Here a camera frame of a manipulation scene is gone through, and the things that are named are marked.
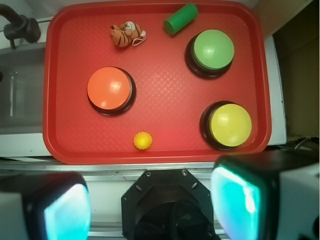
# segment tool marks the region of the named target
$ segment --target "plush toy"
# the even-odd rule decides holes
[[[133,46],[141,44],[146,39],[146,31],[133,21],[127,21],[125,24],[111,26],[111,35],[113,43],[118,47],[126,47],[132,43]]]

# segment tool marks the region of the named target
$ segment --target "faucet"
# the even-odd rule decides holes
[[[10,23],[3,28],[4,36],[10,41],[12,49],[16,49],[15,39],[25,39],[32,44],[39,40],[41,32],[38,22],[34,18],[18,15],[11,7],[0,4],[0,16]]]

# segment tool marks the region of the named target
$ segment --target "red tray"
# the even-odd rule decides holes
[[[200,133],[203,111],[218,101],[243,106],[252,133],[228,153],[261,152],[271,135],[271,113],[261,27],[252,12],[229,1],[197,1],[198,17],[175,36],[163,22],[186,2],[162,0],[78,4],[51,21],[46,42],[43,137],[50,153],[67,164],[145,164],[215,161],[227,153],[212,149]],[[139,46],[118,48],[111,25],[134,21],[146,31]],[[185,48],[196,34],[217,29],[233,41],[231,68],[205,80],[190,72]],[[90,76],[114,66],[126,70],[137,89],[132,108],[105,116],[87,97]],[[152,135],[139,151],[137,132]]]

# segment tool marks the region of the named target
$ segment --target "wall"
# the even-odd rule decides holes
[[[274,35],[288,140],[319,137],[319,1]]]
[[[312,0],[260,0],[253,8],[258,16],[264,38],[279,30]]]

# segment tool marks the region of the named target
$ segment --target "toy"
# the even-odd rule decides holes
[[[135,147],[139,150],[148,149],[151,146],[152,141],[151,135],[145,131],[138,132],[133,139]]]
[[[133,21],[127,21],[125,24],[111,26],[111,35],[113,43],[118,47],[126,47],[132,43],[133,46],[141,44],[147,36],[141,26]]]
[[[168,34],[173,36],[197,16],[197,7],[193,3],[188,3],[164,21],[164,29]]]

